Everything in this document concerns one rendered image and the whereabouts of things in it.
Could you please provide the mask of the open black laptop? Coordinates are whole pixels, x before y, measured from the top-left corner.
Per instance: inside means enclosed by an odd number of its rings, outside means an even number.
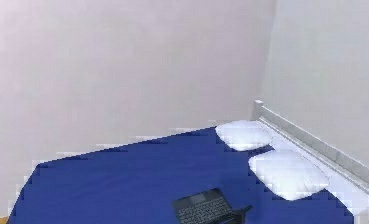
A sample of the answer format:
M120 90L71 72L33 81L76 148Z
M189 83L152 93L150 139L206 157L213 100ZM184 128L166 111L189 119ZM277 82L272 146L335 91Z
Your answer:
M219 188L213 188L172 202L180 224L244 224L252 205L233 210Z

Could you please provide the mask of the white pillow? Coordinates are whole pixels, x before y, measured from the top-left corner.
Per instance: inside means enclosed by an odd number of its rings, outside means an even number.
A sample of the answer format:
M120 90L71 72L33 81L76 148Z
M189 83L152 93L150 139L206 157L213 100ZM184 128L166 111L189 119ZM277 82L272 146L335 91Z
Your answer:
M309 197L330 184L319 167L291 150L258 154L251 157L248 164L269 190L288 201Z
M218 125L215 131L228 147L236 151L255 150L269 145L273 140L258 121L232 121Z

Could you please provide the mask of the blue covered bed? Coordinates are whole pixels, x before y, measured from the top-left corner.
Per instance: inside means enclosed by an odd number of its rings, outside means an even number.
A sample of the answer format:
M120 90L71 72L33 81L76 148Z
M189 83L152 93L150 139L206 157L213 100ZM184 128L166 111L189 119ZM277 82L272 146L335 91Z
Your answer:
M269 145L233 150L215 126L40 163L7 224L180 224L172 202L213 188L233 210L252 205L244 224L369 224L369 191L252 121L272 135ZM275 195L248 164L271 150L301 154L329 186L295 201Z

